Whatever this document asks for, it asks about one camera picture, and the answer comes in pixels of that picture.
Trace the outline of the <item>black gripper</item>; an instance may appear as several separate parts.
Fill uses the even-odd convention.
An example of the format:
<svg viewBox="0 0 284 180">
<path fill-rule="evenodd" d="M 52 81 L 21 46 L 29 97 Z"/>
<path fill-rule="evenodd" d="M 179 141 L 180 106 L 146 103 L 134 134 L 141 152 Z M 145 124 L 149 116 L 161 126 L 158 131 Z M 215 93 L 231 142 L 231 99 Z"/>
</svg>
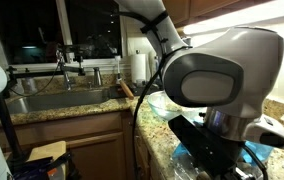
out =
<svg viewBox="0 0 284 180">
<path fill-rule="evenodd" d="M 168 126 L 211 178 L 243 178 L 237 167 L 243 142 L 224 139 L 204 124 L 191 123 L 182 115 L 168 122 Z"/>
</svg>

